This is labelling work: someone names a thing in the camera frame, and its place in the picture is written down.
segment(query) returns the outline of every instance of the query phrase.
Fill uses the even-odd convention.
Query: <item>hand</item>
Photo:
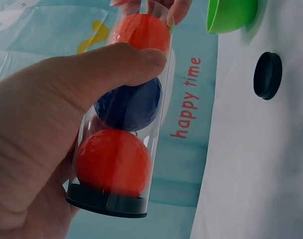
[[[165,63],[159,50],[119,43],[50,58],[0,82],[0,239],[66,236],[77,209],[62,184],[83,115],[106,92],[142,84]]]
[[[121,6],[131,0],[111,0],[111,6]],[[175,19],[175,24],[178,25],[188,14],[192,0],[153,0],[165,6],[169,9],[169,13]]]

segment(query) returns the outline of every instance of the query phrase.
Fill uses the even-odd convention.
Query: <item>light blue fabric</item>
[[[207,4],[207,0],[194,0],[174,31],[174,84],[158,142],[147,218],[120,219],[80,211],[68,239],[190,237],[215,88],[217,36],[205,32]],[[117,9],[108,0],[0,0],[0,80],[42,59],[76,54],[80,43],[95,34],[94,21],[111,29],[116,17]],[[103,41],[88,50],[104,45]],[[194,85],[186,85],[187,78]],[[186,114],[196,119],[181,117]]]

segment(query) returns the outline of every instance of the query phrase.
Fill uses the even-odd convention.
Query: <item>black tube cap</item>
[[[263,53],[254,72],[253,88],[255,94],[264,100],[273,98],[280,87],[282,74],[281,58],[276,53]]]

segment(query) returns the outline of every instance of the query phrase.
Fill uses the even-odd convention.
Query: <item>green cup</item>
[[[254,20],[258,0],[209,0],[206,30],[227,33],[240,29]]]

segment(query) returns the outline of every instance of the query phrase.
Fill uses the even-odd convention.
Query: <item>clear plastic tube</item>
[[[120,7],[108,43],[160,49],[167,65],[145,84],[108,92],[84,115],[67,190],[70,204],[115,217],[147,215],[173,27],[168,9],[157,2],[143,7],[133,0]]]

